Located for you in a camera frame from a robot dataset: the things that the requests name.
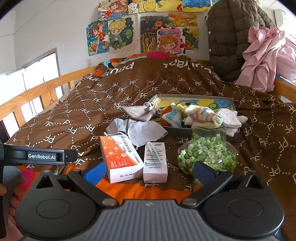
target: wooden bed frame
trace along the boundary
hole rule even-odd
[[[26,123],[26,121],[23,116],[21,106],[23,106],[24,104],[28,103],[29,101],[37,97],[40,97],[43,109],[47,108],[48,106],[50,106],[51,101],[55,102],[57,100],[57,95],[55,92],[56,87],[59,87],[63,84],[68,84],[68,87],[70,89],[71,87],[74,86],[74,80],[95,71],[96,69],[99,68],[100,65],[101,63],[97,66],[81,69],[81,70],[63,75],[56,79],[45,82],[41,85],[38,85],[14,97],[10,101],[0,106],[0,121],[3,120],[3,118],[5,118],[6,116],[8,116],[10,113],[13,113],[19,128],[22,127]],[[277,97],[284,96],[290,101],[296,103],[296,87],[293,84],[284,80],[276,80],[274,84],[275,84],[275,88],[274,88],[274,91],[272,92],[274,96],[277,96]]]

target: puffer jacket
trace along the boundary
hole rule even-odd
[[[250,46],[248,33],[274,26],[253,0],[220,0],[207,17],[210,62],[222,81],[236,81],[245,63],[242,53]]]

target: brown duvet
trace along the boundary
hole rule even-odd
[[[296,218],[296,106],[249,87],[218,81],[209,67],[186,56],[139,58],[120,64],[107,76],[85,79],[68,99],[53,110],[26,123],[8,144],[37,148],[74,149],[79,158],[69,166],[81,169],[100,161],[99,137],[114,118],[127,118],[122,105],[142,105],[155,94],[194,94],[233,98],[239,114],[249,120],[243,125],[235,172],[246,174],[250,169],[261,173],[285,209],[284,229],[291,240]],[[177,167],[177,149],[185,139],[166,136],[168,182],[143,184],[141,179],[97,186],[111,196],[123,198],[175,198],[189,195],[192,178]],[[143,157],[144,149],[139,148]],[[58,167],[29,166],[41,171]],[[69,167],[60,167],[59,173]]]

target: screw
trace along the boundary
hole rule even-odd
[[[115,206],[117,204],[117,200],[114,198],[105,198],[102,201],[102,204],[105,206]]]
[[[194,198],[185,198],[183,204],[186,206],[194,206],[197,204],[197,201]]]

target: medicine box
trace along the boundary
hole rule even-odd
[[[127,136],[101,136],[100,141],[110,183],[142,177],[144,163]]]
[[[143,182],[166,183],[168,167],[164,142],[148,142],[145,145]]]

